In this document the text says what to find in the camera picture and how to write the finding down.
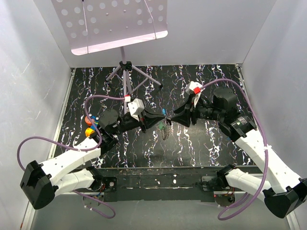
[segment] music stand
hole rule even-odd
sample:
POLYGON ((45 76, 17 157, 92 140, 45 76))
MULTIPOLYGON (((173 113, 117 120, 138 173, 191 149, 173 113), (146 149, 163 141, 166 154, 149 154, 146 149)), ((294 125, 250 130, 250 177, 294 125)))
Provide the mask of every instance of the music stand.
POLYGON ((126 61, 124 46, 167 35, 167 0, 51 0, 71 51, 84 55, 120 47, 122 61, 107 81, 123 69, 124 95, 131 94, 147 79, 161 83, 126 61), (127 71, 134 69, 146 77, 134 90, 127 71))

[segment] gray floor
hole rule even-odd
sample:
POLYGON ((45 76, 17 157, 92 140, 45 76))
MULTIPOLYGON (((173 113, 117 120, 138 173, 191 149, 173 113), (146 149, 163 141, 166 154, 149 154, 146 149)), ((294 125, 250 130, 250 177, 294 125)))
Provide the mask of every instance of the gray floor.
MULTIPOLYGON (((83 207, 78 195, 60 195, 47 207, 36 211, 31 230, 286 230, 285 219, 269 212, 256 200, 239 216, 219 221, 214 203, 199 201, 121 201, 111 203, 117 211, 105 219, 83 207)), ((101 211, 111 212, 100 206, 101 211)))

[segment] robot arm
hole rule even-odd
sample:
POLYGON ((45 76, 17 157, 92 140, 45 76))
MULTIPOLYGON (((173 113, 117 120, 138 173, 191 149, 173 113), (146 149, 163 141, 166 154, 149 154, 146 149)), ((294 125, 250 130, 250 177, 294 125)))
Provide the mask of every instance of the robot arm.
MULTIPOLYGON (((27 165, 20 187, 34 209, 43 208, 55 196, 78 188, 98 190, 106 182, 95 167, 87 167, 78 172, 72 171, 111 150, 118 142, 116 135, 137 127, 146 132, 147 129, 165 118, 164 115, 146 111, 140 99, 133 100, 128 106, 131 108, 130 112, 123 117, 120 117, 117 111, 109 109, 101 114, 100 121, 96 123, 103 139, 99 148, 89 151, 69 150, 40 164, 33 161, 27 165)), ((98 133, 92 132, 76 148, 90 149, 98 143, 98 133)))
MULTIPOLYGON (((174 111, 171 120, 189 127, 197 119, 218 121, 219 128, 242 148, 263 171, 265 163, 261 133, 255 123, 237 110, 236 95, 229 88, 219 87, 213 92, 213 103, 201 96, 199 85, 191 82, 186 89, 187 101, 174 111)), ((284 218, 307 199, 307 178, 293 172, 271 149, 268 148, 269 165, 267 181, 258 198, 277 217, 284 218)), ((217 172, 215 182, 223 188, 236 187, 252 195, 259 188, 261 179, 248 175, 235 166, 228 165, 217 172)))

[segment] marble pattern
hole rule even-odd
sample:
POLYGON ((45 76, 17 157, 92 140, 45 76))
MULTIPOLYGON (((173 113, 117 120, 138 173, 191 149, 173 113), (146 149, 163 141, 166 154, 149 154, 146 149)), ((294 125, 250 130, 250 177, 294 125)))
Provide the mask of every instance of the marble pattern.
MULTIPOLYGON (((187 97, 185 87, 190 81, 202 84, 214 79, 229 78, 239 84, 240 78, 234 65, 179 65, 179 66, 147 66, 140 67, 164 87, 160 91, 158 85, 147 81, 134 96, 142 99, 149 111, 173 115, 173 110, 187 97)), ((76 146, 84 138, 87 125, 84 121, 84 101, 92 94, 103 94, 122 97, 122 82, 118 72, 110 83, 105 83, 106 76, 114 68, 77 69, 73 80, 70 97, 59 135, 59 142, 76 146)), ((144 80, 136 71, 130 73, 133 86, 144 80)), ((218 86, 234 89, 238 95, 237 106, 244 114, 251 116, 247 103, 238 88, 231 83, 219 82, 203 91, 212 100, 213 90, 218 86)), ((89 111, 100 115, 105 109, 113 108, 123 115, 123 103, 112 100, 93 100, 89 111)), ((123 133, 119 143, 103 157, 92 160, 96 167, 176 167, 176 166, 219 166, 253 164, 248 155, 237 147, 218 128, 214 121, 198 120, 195 126, 186 128, 173 123, 167 140, 162 140, 158 124, 144 134, 140 129, 123 133)), ((57 147, 55 156, 64 149, 57 147)))

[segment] purple cable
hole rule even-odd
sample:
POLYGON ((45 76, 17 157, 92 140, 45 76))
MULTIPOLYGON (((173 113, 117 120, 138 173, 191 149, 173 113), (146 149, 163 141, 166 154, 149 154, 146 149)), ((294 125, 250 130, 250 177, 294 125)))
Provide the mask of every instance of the purple cable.
POLYGON ((83 197, 89 198, 89 199, 91 199, 91 200, 93 200, 93 201, 97 201, 98 203, 107 206, 107 207, 108 207, 109 209, 111 209, 112 212, 113 212, 113 215, 112 215, 112 216, 107 216, 106 214, 104 214, 103 212, 97 210, 96 208, 93 208, 93 207, 90 207, 90 206, 87 206, 87 205, 86 205, 87 208, 92 209, 93 211, 97 212, 97 213, 100 214, 101 216, 103 216, 103 217, 105 217, 105 218, 107 218, 107 219, 112 219, 112 218, 114 218, 114 216, 116 215, 115 210, 114 210, 114 208, 113 208, 111 205, 109 205, 109 204, 107 204, 107 203, 105 203, 105 202, 103 202, 103 201, 101 201, 101 200, 99 200, 99 199, 95 199, 95 198, 93 198, 93 197, 91 197, 91 196, 89 196, 89 195, 85 195, 85 194, 79 193, 79 192, 76 191, 76 190, 73 190, 73 192, 76 193, 76 194, 79 194, 79 195, 81 195, 81 196, 83 196, 83 197))
MULTIPOLYGON (((233 83, 234 85, 236 85, 240 91, 242 92, 243 94, 243 97, 245 98, 245 100, 247 101, 248 103, 248 106, 252 112, 252 114, 254 115, 254 118, 258 124, 258 128, 259 128, 259 131, 262 135, 262 138, 263 138, 263 144, 264 146, 266 147, 268 145, 267 143, 267 139, 266 139, 266 136, 265 136, 265 133, 264 133, 264 130, 262 128, 262 125, 256 115, 256 113, 254 112, 253 108, 251 107, 251 104, 247 98, 247 96, 245 95, 243 89, 234 81, 234 80, 230 80, 230 79, 216 79, 216 80, 213 80, 207 84, 204 84, 202 87, 201 87, 201 90, 208 87, 209 85, 212 85, 212 84, 215 84, 217 82, 220 82, 220 81, 228 81, 228 82, 231 82, 233 83)), ((264 163, 264 169, 263 169, 263 177, 262 177, 262 180, 261 180, 261 183, 260 183, 260 186, 258 188, 258 190, 255 192, 254 196, 250 199, 250 201, 248 201, 242 208, 240 208, 238 211, 234 212, 233 214, 229 215, 228 217, 221 217, 221 215, 226 212, 228 209, 232 208, 232 207, 237 207, 239 205, 241 205, 243 202, 242 200, 240 199, 239 201, 231 204, 230 206, 226 207, 218 216, 217 218, 219 220, 227 220, 227 219, 231 219, 232 217, 235 217, 236 215, 240 214, 241 212, 243 212, 247 207, 249 207, 256 199, 257 199, 257 196, 259 195, 259 193, 262 191, 262 188, 263 188, 263 185, 264 185, 264 182, 265 182, 265 178, 267 176, 267 172, 268 172, 268 163, 269 163, 269 154, 268 154, 268 150, 265 149, 264 150, 264 155, 265 155, 265 163, 264 163)))
POLYGON ((20 149, 21 149, 22 145, 23 145, 25 142, 27 142, 27 141, 29 141, 29 140, 32 140, 32 139, 45 140, 45 141, 51 142, 51 143, 53 143, 53 144, 56 144, 56 145, 58 145, 58 146, 61 146, 61 147, 65 148, 65 149, 74 150, 74 151, 82 151, 82 152, 85 152, 85 151, 91 151, 91 150, 94 150, 94 149, 98 148, 98 147, 100 146, 101 142, 102 142, 102 137, 101 137, 101 134, 100 134, 98 128, 96 127, 96 125, 94 124, 94 122, 92 121, 92 119, 90 118, 90 116, 89 116, 89 114, 88 114, 88 111, 87 111, 87 104, 88 104, 89 100, 91 100, 91 99, 93 99, 93 98, 107 98, 107 99, 118 100, 118 101, 123 101, 125 98, 110 97, 110 96, 105 96, 105 95, 92 95, 92 96, 89 96, 89 97, 85 100, 85 102, 84 102, 84 111, 85 111, 85 114, 86 114, 87 118, 91 121, 92 125, 95 127, 95 130, 97 131, 97 133, 98 133, 98 135, 99 135, 99 143, 98 143, 95 147, 92 147, 92 148, 90 148, 90 149, 77 149, 77 148, 74 148, 74 147, 66 146, 66 145, 64 145, 64 144, 62 144, 62 143, 58 143, 58 142, 53 141, 53 140, 51 140, 51 139, 44 138, 44 137, 37 137, 37 136, 35 136, 35 137, 26 138, 26 139, 24 139, 24 140, 19 144, 18 149, 17 149, 17 161, 18 161, 18 164, 19 164, 20 168, 21 168, 23 171, 25 171, 25 168, 24 168, 23 164, 22 164, 21 161, 20 161, 20 149))

